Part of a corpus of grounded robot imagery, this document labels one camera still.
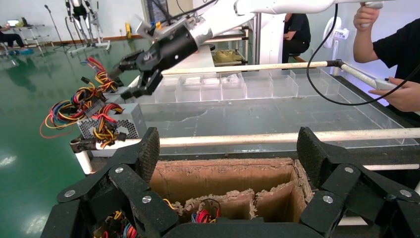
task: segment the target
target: seated person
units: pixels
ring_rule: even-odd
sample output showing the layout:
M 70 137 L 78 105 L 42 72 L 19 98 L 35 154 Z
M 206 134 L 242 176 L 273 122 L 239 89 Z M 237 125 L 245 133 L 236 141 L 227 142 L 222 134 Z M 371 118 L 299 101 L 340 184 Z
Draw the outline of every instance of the seated person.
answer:
M 18 34 L 4 34 L 3 31 L 8 31 L 10 30 L 10 24 L 6 24 L 5 27 L 1 27 L 0 26 L 0 42 L 7 42 L 7 46 L 9 48 L 10 51 L 13 51 L 13 41 L 16 41 L 16 43 L 18 44 L 18 46 L 21 47 L 21 53 L 32 53 L 33 50 L 27 48 L 22 41 L 22 38 L 20 38 L 20 36 Z
M 306 14 L 288 13 L 284 21 L 283 63 L 289 62 L 289 54 L 301 54 L 309 48 L 311 30 Z

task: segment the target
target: person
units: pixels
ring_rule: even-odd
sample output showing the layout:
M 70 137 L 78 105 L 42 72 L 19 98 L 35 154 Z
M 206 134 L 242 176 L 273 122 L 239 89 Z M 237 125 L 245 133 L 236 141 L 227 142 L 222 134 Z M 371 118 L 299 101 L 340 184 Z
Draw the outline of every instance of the person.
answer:
M 387 67 L 397 65 L 395 77 L 389 77 L 393 84 L 400 84 L 420 64 L 420 18 L 407 24 L 391 36 L 372 42 L 373 24 L 379 17 L 379 9 L 361 7 L 354 16 L 354 26 L 357 29 L 353 46 L 356 62 L 367 63 L 374 60 L 383 61 Z M 415 127 L 420 127 L 420 73 L 410 82 L 403 85 L 391 95 L 385 97 L 388 108 Z M 389 90 L 370 90 L 370 93 L 382 96 Z
M 13 51 L 13 42 L 16 41 L 18 46 L 21 48 L 21 53 L 30 54 L 32 49 L 29 49 L 23 44 L 22 38 L 18 34 L 5 34 L 3 31 L 10 30 L 10 24 L 6 24 L 5 27 L 0 26 L 0 42 L 7 42 L 7 46 L 10 51 Z
M 311 30 L 306 14 L 288 13 L 284 21 L 282 62 L 289 62 L 289 54 L 301 54 L 309 48 Z

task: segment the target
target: person's hand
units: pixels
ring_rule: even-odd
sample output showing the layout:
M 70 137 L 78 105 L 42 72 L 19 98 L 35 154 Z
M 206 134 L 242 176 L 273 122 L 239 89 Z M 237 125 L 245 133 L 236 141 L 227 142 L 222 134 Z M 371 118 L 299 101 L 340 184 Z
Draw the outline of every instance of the person's hand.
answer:
M 403 82 L 402 79 L 389 77 L 389 81 L 395 85 Z M 370 93 L 382 96 L 389 90 L 370 90 Z M 406 82 L 402 88 L 385 97 L 389 104 L 403 112 L 420 112 L 420 84 Z
M 361 7 L 357 10 L 353 24 L 358 31 L 366 31 L 376 22 L 379 17 L 379 9 L 366 7 L 360 3 Z M 362 27 L 362 24 L 370 24 L 369 27 Z
M 292 39 L 292 37 L 290 36 L 289 33 L 286 33 L 286 34 L 283 35 L 283 40 L 290 41 L 291 39 Z

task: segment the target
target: humanoid robot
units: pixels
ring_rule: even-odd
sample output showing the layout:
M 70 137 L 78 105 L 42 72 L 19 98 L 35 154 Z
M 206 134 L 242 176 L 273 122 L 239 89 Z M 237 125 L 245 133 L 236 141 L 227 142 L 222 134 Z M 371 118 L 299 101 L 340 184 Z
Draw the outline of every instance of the humanoid robot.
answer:
M 91 26 L 91 19 L 90 19 L 90 15 L 93 16 L 93 21 L 97 22 L 97 14 L 94 14 L 94 12 L 92 11 L 91 5 L 89 3 L 88 0 L 85 0 L 85 5 L 87 7 L 87 9 L 89 10 L 89 12 L 86 11 L 86 8 L 83 6 L 82 0 L 65 0 L 66 2 L 66 7 L 67 7 L 67 14 L 70 18 L 70 21 L 75 20 L 75 23 L 77 25 L 77 28 L 79 29 L 80 33 L 83 36 L 83 39 L 86 41 L 87 46 L 90 46 L 88 37 L 86 36 L 86 33 L 83 31 L 82 28 L 82 21 L 80 17 L 83 17 L 83 20 L 85 20 L 86 23 L 86 28 L 88 30 L 88 34 L 89 37 L 91 38 L 92 41 L 92 46 L 95 46 L 95 41 L 94 41 L 94 37 L 92 34 L 92 26 Z

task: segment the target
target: black shirt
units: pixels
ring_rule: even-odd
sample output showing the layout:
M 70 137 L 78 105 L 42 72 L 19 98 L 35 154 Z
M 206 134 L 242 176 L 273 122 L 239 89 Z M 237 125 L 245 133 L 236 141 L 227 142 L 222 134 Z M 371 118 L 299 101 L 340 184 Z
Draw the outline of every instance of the black shirt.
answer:
M 397 65 L 395 78 L 405 79 L 420 64 L 420 18 L 399 29 L 395 34 L 374 42 L 373 50 L 388 68 Z M 410 81 L 420 83 L 420 73 Z M 420 123 L 420 116 L 415 113 L 404 113 L 391 105 L 389 109 L 406 119 Z
M 311 42 L 311 30 L 306 14 L 293 13 L 289 21 L 284 22 L 284 33 L 286 34 L 289 31 L 296 31 L 293 40 L 305 43 Z

